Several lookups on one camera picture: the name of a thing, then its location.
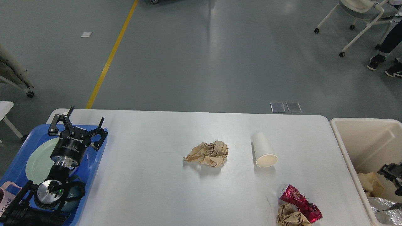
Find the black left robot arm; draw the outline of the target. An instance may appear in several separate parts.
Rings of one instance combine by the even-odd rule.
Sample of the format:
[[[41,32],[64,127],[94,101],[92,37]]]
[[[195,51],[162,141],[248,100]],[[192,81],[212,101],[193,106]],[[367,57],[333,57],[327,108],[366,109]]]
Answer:
[[[108,131],[74,125],[71,107],[34,128],[1,179],[16,185],[4,196],[2,226],[76,226],[97,173]]]

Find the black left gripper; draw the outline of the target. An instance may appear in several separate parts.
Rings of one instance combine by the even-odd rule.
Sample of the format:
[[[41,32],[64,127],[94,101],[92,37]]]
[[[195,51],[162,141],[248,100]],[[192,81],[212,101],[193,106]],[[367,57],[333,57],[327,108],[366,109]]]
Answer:
[[[80,135],[78,138],[72,137],[76,135],[76,130],[70,121],[73,110],[74,107],[71,107],[66,114],[55,114],[48,128],[49,136],[59,135],[59,141],[50,155],[50,158],[55,163],[58,161],[64,161],[66,163],[69,160],[72,165],[80,165],[86,149],[92,147],[95,150],[99,150],[109,134],[108,131],[102,127],[105,120],[105,118],[102,118],[97,128],[84,132],[82,137]],[[62,131],[57,127],[59,122],[63,123],[68,135],[61,135]],[[92,141],[92,138],[97,135],[100,136],[99,139]]]

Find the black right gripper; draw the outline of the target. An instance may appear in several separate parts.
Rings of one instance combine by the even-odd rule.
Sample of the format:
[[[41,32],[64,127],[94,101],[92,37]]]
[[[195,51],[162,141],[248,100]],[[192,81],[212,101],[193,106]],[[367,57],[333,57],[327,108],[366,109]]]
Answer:
[[[402,164],[390,163],[385,164],[378,170],[378,174],[382,175],[386,180],[395,182],[397,196],[402,196]],[[387,209],[377,210],[376,212],[392,211],[402,209],[402,203],[397,202]]]

